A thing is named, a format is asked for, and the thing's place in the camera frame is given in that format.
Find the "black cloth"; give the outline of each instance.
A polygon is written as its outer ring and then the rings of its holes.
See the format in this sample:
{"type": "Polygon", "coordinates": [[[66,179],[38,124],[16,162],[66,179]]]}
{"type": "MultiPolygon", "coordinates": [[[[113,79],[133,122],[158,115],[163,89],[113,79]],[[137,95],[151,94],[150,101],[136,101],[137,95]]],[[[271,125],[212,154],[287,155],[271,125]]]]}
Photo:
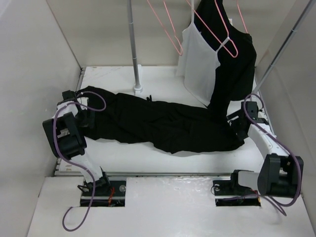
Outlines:
{"type": "MultiPolygon", "coordinates": [[[[257,53],[252,44],[252,37],[249,34],[238,31],[229,23],[223,0],[217,0],[217,4],[228,27],[230,38],[238,49],[237,58],[233,58],[224,48],[219,50],[218,59],[221,66],[216,70],[215,88],[208,105],[212,113],[226,116],[230,101],[243,100],[252,91],[257,53]]],[[[227,37],[227,32],[214,0],[201,0],[197,13],[220,41],[223,42],[227,37]]],[[[195,17],[194,23],[205,41],[214,50],[217,50],[220,43],[201,20],[195,17]]],[[[225,46],[235,55],[236,51],[231,42],[228,42],[225,46]]]]}
{"type": "MultiPolygon", "coordinates": [[[[225,119],[213,118],[205,108],[148,101],[92,86],[81,91],[98,93],[107,102],[104,111],[96,112],[94,128],[81,128],[85,136],[94,140],[152,142],[156,148],[170,153],[231,151],[244,144],[225,119]]],[[[84,96],[89,97],[89,106],[103,107],[96,95],[84,96]]]]}

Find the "pink wire hanger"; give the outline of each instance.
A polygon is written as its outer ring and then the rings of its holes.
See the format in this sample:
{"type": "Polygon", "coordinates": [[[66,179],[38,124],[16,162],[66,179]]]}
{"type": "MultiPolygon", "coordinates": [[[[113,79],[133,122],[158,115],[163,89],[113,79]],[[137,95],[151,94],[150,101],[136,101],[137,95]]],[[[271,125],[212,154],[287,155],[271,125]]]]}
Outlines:
{"type": "Polygon", "coordinates": [[[245,21],[243,20],[243,17],[242,17],[242,13],[241,13],[241,10],[240,10],[240,7],[239,7],[238,0],[236,0],[236,3],[237,3],[237,8],[238,8],[239,15],[240,15],[240,17],[241,17],[241,20],[242,20],[243,26],[245,27],[245,31],[246,31],[246,33],[248,33],[248,30],[247,30],[247,27],[246,27],[245,21]]]}
{"type": "Polygon", "coordinates": [[[217,39],[217,41],[218,41],[221,45],[224,44],[224,45],[223,45],[223,48],[224,48],[233,58],[237,58],[237,56],[238,56],[238,49],[237,49],[237,47],[236,47],[234,41],[232,41],[232,39],[229,38],[229,31],[228,31],[228,28],[227,28],[227,26],[226,26],[226,23],[225,23],[225,21],[224,21],[224,18],[223,18],[223,16],[222,16],[221,11],[219,10],[219,7],[218,7],[218,5],[217,5],[216,0],[214,0],[214,1],[215,1],[215,5],[216,5],[216,8],[217,8],[217,11],[218,11],[218,13],[219,13],[219,15],[220,15],[220,17],[221,17],[221,19],[222,19],[222,22],[223,22],[223,24],[224,24],[225,30],[226,30],[226,32],[227,32],[227,38],[226,38],[226,40],[225,40],[224,42],[221,42],[220,39],[211,31],[211,29],[208,27],[208,25],[207,25],[207,24],[202,20],[202,18],[199,16],[199,14],[197,13],[197,11],[195,11],[195,9],[191,6],[190,2],[189,2],[188,0],[186,0],[186,1],[187,1],[187,3],[189,4],[189,6],[191,7],[191,9],[194,11],[195,15],[200,19],[200,21],[203,23],[203,25],[208,29],[208,31],[210,31],[210,33],[217,39]],[[233,54],[226,48],[225,43],[226,43],[227,39],[228,39],[228,41],[230,41],[230,42],[232,43],[232,45],[233,45],[233,47],[234,47],[234,49],[235,49],[235,51],[236,51],[236,54],[235,54],[235,55],[233,55],[233,54]]]}
{"type": "Polygon", "coordinates": [[[166,9],[166,12],[167,12],[167,14],[168,14],[169,21],[170,21],[170,24],[171,24],[172,29],[173,29],[174,37],[175,37],[175,38],[177,39],[177,41],[178,41],[178,44],[179,44],[179,46],[180,46],[180,50],[178,50],[177,46],[176,46],[175,43],[173,42],[171,36],[169,35],[169,33],[168,33],[167,29],[165,28],[165,26],[163,25],[163,23],[160,21],[160,19],[159,19],[157,13],[155,12],[155,10],[154,10],[153,6],[151,5],[151,3],[149,2],[149,0],[147,0],[147,2],[148,2],[148,4],[149,4],[150,8],[152,9],[153,13],[155,14],[156,18],[158,19],[159,23],[160,23],[161,26],[163,27],[164,31],[166,32],[166,34],[167,34],[168,38],[170,39],[171,43],[173,44],[174,48],[176,49],[176,51],[178,52],[178,54],[181,56],[181,55],[183,54],[183,48],[182,48],[182,45],[181,45],[181,43],[180,43],[178,37],[176,36],[176,30],[174,29],[174,26],[173,26],[173,23],[172,23],[172,19],[171,19],[171,17],[170,17],[170,14],[169,14],[169,11],[168,11],[168,8],[167,8],[167,5],[166,5],[165,1],[163,1],[164,8],[166,9]]]}

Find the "metal pole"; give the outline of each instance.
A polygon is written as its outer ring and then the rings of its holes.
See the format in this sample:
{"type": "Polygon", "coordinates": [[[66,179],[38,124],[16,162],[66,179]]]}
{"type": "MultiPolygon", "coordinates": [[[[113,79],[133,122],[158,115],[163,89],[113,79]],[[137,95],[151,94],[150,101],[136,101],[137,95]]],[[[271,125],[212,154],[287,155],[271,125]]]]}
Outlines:
{"type": "Polygon", "coordinates": [[[295,36],[296,32],[298,31],[298,29],[302,25],[303,21],[305,20],[305,18],[308,15],[308,13],[311,11],[311,9],[312,9],[313,5],[315,4],[315,2],[316,2],[316,0],[310,0],[308,2],[308,4],[305,7],[304,11],[302,12],[300,17],[298,18],[297,22],[295,23],[293,29],[291,30],[291,32],[286,37],[286,40],[282,44],[281,48],[277,52],[277,54],[276,54],[275,58],[273,59],[272,63],[269,65],[269,67],[267,68],[266,72],[263,74],[262,79],[260,80],[259,84],[254,88],[252,93],[257,93],[259,91],[259,89],[262,86],[262,84],[268,78],[268,75],[272,71],[273,67],[276,65],[276,63],[278,62],[278,60],[280,59],[280,57],[284,53],[285,49],[287,48],[287,46],[289,45],[289,43],[291,42],[291,40],[295,36]]]}
{"type": "Polygon", "coordinates": [[[132,48],[132,57],[133,57],[133,67],[135,75],[135,90],[141,90],[142,86],[139,82],[139,72],[137,65],[137,56],[136,56],[136,45],[135,45],[135,34],[134,34],[134,22],[133,22],[133,12],[132,12],[132,1],[127,0],[127,15],[128,15],[128,26],[129,26],[129,36],[130,36],[130,45],[132,48]]]}

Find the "white wall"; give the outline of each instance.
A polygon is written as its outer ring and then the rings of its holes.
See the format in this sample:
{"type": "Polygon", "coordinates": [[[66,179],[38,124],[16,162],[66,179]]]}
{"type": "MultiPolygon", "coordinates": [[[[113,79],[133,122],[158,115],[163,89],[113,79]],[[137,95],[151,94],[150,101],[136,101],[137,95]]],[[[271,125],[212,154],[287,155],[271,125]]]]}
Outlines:
{"type": "Polygon", "coordinates": [[[0,1],[0,230],[24,237],[53,171],[42,121],[80,68],[45,0],[0,1]]]}
{"type": "MultiPolygon", "coordinates": [[[[131,65],[127,0],[47,0],[81,66],[131,65]]],[[[172,29],[162,0],[151,0],[163,23],[172,29]]],[[[239,0],[253,37],[258,62],[295,0],[239,0]]],[[[190,22],[185,0],[167,0],[177,35],[190,22]]],[[[233,25],[244,32],[234,0],[224,0],[233,25]]],[[[132,0],[136,47],[143,65],[176,65],[178,55],[146,0],[132,0]]]]}
{"type": "MultiPolygon", "coordinates": [[[[260,79],[308,0],[297,0],[257,67],[260,79]]],[[[303,195],[316,230],[316,5],[261,88],[278,138],[304,160],[303,195]]]]}

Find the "clothing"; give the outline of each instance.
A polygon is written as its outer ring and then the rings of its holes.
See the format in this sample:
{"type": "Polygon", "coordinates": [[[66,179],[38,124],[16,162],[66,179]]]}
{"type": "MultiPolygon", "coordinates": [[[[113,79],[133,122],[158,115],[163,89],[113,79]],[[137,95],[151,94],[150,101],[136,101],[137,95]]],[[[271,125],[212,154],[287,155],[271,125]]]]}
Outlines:
{"type": "Polygon", "coordinates": [[[184,86],[204,105],[209,105],[214,86],[215,71],[220,66],[217,51],[203,39],[194,24],[194,11],[191,11],[191,24],[182,32],[183,54],[179,56],[177,76],[184,76],[184,86]]]}
{"type": "MultiPolygon", "coordinates": [[[[230,101],[243,100],[251,93],[257,53],[252,44],[252,37],[249,34],[238,31],[229,23],[223,6],[223,0],[216,1],[228,27],[230,38],[238,49],[237,58],[233,58],[223,48],[218,51],[218,59],[221,66],[216,69],[215,87],[208,108],[212,113],[225,117],[230,101]]],[[[212,32],[221,41],[224,41],[227,37],[227,32],[214,1],[201,0],[197,8],[197,13],[212,32]]],[[[204,26],[200,19],[196,17],[194,23],[205,41],[212,48],[218,48],[220,43],[204,26]]],[[[235,54],[235,49],[231,42],[225,46],[232,54],[235,54]]]]}
{"type": "MultiPolygon", "coordinates": [[[[104,138],[129,144],[152,142],[156,148],[170,153],[232,151],[244,144],[225,119],[213,118],[208,109],[152,102],[122,93],[115,95],[92,86],[81,91],[98,93],[107,103],[104,111],[95,113],[92,129],[81,128],[84,135],[93,140],[104,138]]],[[[96,95],[84,96],[89,98],[90,107],[103,106],[96,95]]]]}

